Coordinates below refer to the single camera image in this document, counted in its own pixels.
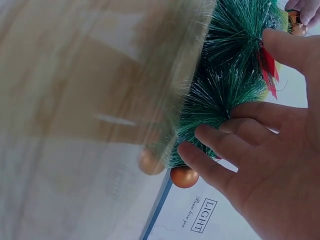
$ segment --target wooden surface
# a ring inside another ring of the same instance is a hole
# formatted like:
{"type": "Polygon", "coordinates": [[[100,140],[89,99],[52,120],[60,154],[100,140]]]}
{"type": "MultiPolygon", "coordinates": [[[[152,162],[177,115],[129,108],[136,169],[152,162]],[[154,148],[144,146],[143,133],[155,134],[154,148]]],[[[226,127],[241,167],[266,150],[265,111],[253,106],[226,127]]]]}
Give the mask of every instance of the wooden surface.
{"type": "Polygon", "coordinates": [[[138,159],[172,127],[152,126],[178,115],[214,7],[157,2],[0,3],[1,240],[138,239],[115,232],[142,230],[164,177],[138,159]]]}

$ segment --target another hand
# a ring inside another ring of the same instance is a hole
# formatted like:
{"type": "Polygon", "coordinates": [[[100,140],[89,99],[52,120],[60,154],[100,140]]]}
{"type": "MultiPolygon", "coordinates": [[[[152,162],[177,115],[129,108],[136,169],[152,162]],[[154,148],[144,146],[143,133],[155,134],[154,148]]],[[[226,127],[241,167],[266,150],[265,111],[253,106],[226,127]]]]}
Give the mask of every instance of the another hand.
{"type": "Polygon", "coordinates": [[[251,102],[237,106],[220,130],[199,126],[196,137],[238,167],[237,173],[191,143],[182,143],[178,151],[263,239],[318,240],[320,36],[296,37],[268,29],[263,42],[278,62],[305,75],[308,108],[251,102]]]}
{"type": "Polygon", "coordinates": [[[289,0],[285,9],[300,11],[300,20],[304,25],[312,27],[320,21],[320,0],[289,0]]]}

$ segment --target orange bauble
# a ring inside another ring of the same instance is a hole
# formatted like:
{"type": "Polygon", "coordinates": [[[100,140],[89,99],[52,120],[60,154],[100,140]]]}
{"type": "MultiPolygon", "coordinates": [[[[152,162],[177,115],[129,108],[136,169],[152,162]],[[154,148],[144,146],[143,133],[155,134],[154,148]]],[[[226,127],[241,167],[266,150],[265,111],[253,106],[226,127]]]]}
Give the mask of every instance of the orange bauble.
{"type": "Polygon", "coordinates": [[[297,23],[292,26],[292,35],[304,37],[308,33],[308,26],[303,25],[302,23],[297,23]]]}
{"type": "Polygon", "coordinates": [[[139,159],[139,169],[147,175],[158,175],[165,166],[157,159],[147,147],[142,151],[139,159]]]}
{"type": "Polygon", "coordinates": [[[178,188],[188,189],[197,183],[199,174],[188,166],[180,166],[171,169],[170,177],[178,188]]]}
{"type": "Polygon", "coordinates": [[[291,10],[288,12],[289,22],[292,26],[292,35],[304,37],[309,31],[309,27],[303,25],[300,21],[300,12],[291,10]]]}

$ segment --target gold ornament ball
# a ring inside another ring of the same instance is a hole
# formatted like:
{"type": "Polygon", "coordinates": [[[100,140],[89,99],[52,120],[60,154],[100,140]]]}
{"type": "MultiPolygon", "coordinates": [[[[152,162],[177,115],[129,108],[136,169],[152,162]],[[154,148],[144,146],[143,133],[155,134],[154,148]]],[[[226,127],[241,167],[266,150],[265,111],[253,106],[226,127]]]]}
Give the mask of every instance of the gold ornament ball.
{"type": "Polygon", "coordinates": [[[180,166],[171,169],[170,177],[178,188],[188,189],[197,183],[199,174],[188,166],[180,166]]]}
{"type": "Polygon", "coordinates": [[[158,175],[165,170],[165,166],[154,156],[152,151],[145,148],[139,159],[139,169],[150,176],[158,175]]]}
{"type": "Polygon", "coordinates": [[[309,31],[308,26],[303,25],[302,23],[297,23],[292,26],[292,35],[304,37],[309,31]]]}

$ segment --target blue stripe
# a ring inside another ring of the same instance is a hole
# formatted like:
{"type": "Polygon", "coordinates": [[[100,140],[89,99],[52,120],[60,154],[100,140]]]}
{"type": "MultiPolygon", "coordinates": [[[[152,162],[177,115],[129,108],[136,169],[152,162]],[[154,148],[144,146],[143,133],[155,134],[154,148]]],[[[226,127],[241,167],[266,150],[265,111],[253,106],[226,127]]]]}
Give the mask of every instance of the blue stripe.
{"type": "Polygon", "coordinates": [[[158,205],[156,206],[154,214],[153,214],[153,216],[152,216],[152,218],[150,220],[150,223],[149,223],[149,225],[148,225],[148,227],[147,227],[147,229],[145,231],[145,234],[144,234],[142,240],[148,240],[148,237],[149,237],[149,235],[150,235],[150,233],[152,231],[152,228],[154,227],[154,225],[156,223],[156,220],[157,220],[157,218],[158,218],[158,216],[160,214],[160,211],[161,211],[163,205],[165,204],[165,201],[167,199],[167,196],[169,194],[169,191],[171,189],[172,184],[173,183],[172,183],[172,181],[171,181],[171,179],[169,177],[169,179],[168,179],[168,181],[167,181],[167,183],[165,185],[165,188],[163,190],[162,196],[161,196],[161,198],[159,200],[158,205]]]}

